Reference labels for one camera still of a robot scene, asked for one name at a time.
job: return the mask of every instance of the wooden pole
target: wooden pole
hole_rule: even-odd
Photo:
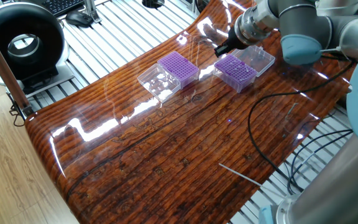
[[[25,97],[24,92],[20,88],[15,76],[13,75],[11,69],[6,63],[4,56],[0,52],[0,76],[4,81],[6,87],[11,92],[13,99],[19,105],[20,109],[24,110],[26,107],[30,106],[28,99]]]

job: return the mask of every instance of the wooden table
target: wooden table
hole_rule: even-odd
[[[273,172],[249,139],[250,107],[264,95],[325,82],[345,64],[290,67],[274,31],[261,46],[276,62],[237,94],[209,75],[213,43],[249,6],[212,0],[183,33],[27,118],[35,150],[81,223],[225,223],[257,187],[218,164],[258,182]],[[161,104],[137,77],[174,50],[199,66],[202,78]],[[283,162],[317,125],[309,121],[327,115],[347,87],[339,78],[263,101],[251,119],[261,150]]]

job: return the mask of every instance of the robotic arm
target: robotic arm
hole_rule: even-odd
[[[289,64],[314,63],[327,49],[358,59],[358,16],[346,16],[358,13],[358,0],[320,1],[319,8],[313,0],[260,0],[237,18],[215,54],[257,44],[279,28],[283,57]]]
[[[358,59],[358,0],[259,0],[239,16],[220,56],[257,44],[279,28],[284,60],[314,63],[322,52]],[[354,134],[300,195],[261,208],[259,223],[358,223],[358,64],[350,80],[347,112]]]

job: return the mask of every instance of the computer keyboard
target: computer keyboard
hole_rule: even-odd
[[[82,5],[84,0],[46,0],[42,3],[54,16],[61,16]]]

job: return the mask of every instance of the pipette tip box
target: pipette tip box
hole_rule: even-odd
[[[161,58],[137,77],[139,83],[164,103],[178,90],[198,79],[199,69],[178,52]]]
[[[273,65],[275,57],[261,47],[235,50],[215,63],[214,74],[238,93]]]

